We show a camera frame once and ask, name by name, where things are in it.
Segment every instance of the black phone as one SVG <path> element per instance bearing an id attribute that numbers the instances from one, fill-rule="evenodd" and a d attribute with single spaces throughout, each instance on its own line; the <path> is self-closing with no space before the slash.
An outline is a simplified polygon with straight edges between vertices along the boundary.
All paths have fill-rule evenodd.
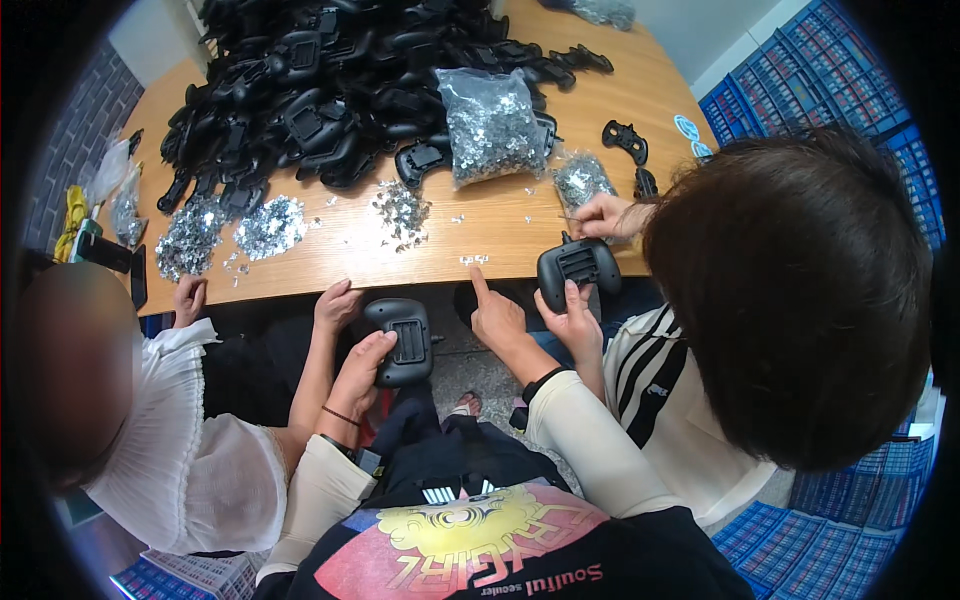
<path id="1" fill-rule="evenodd" d="M 140 310 L 147 303 L 147 247 L 143 244 L 133 252 L 133 261 L 130 266 L 130 298 L 136 310 Z"/>

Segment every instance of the clear plastic bag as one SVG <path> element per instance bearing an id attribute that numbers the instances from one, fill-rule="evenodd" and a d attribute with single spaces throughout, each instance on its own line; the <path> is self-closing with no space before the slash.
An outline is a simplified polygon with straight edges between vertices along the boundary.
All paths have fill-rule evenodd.
<path id="1" fill-rule="evenodd" d="M 140 168 L 134 167 L 110 201 L 110 224 L 117 234 L 117 243 L 127 248 L 133 248 L 140 242 L 149 221 L 146 217 L 136 215 L 139 202 Z"/>
<path id="2" fill-rule="evenodd" d="M 453 150 L 453 187 L 546 170 L 541 133 L 523 71 L 496 75 L 437 69 Z"/>
<path id="3" fill-rule="evenodd" d="M 570 11 L 594 25 L 610 23 L 622 32 L 634 27 L 636 8 L 631 0 L 540 0 L 549 9 Z"/>
<path id="4" fill-rule="evenodd" d="M 616 196 L 607 171 L 594 153 L 575 151 L 561 155 L 560 161 L 560 166 L 552 169 L 551 175 L 566 216 L 572 217 L 577 208 L 599 192 Z"/>
<path id="5" fill-rule="evenodd" d="M 117 185 L 123 182 L 127 175 L 130 163 L 130 141 L 121 139 L 110 145 L 104 159 L 100 162 L 100 169 L 93 179 L 93 196 L 86 200 L 91 204 L 103 204 Z"/>

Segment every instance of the yellow cartoon face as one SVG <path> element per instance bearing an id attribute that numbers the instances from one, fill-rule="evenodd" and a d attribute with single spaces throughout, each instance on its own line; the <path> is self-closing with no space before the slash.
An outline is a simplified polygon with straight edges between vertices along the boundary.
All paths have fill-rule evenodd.
<path id="1" fill-rule="evenodd" d="M 445 556 L 493 544 L 505 553 L 504 537 L 528 531 L 542 506 L 523 486 L 514 486 L 440 505 L 384 509 L 376 517 L 397 550 Z"/>

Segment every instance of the sticker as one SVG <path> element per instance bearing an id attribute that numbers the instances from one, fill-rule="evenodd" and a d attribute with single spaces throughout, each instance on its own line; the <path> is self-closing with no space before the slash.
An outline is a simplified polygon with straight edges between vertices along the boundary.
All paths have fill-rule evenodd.
<path id="1" fill-rule="evenodd" d="M 690 141 L 699 142 L 700 141 L 700 130 L 697 129 L 697 126 L 693 124 L 693 121 L 687 119 L 681 114 L 673 117 L 673 123 L 677 126 L 677 129 L 680 130 L 680 133 Z"/>
<path id="2" fill-rule="evenodd" d="M 713 150 L 703 142 L 690 142 L 690 150 L 693 152 L 693 155 L 698 158 L 703 158 L 704 156 L 710 156 L 713 154 Z"/>

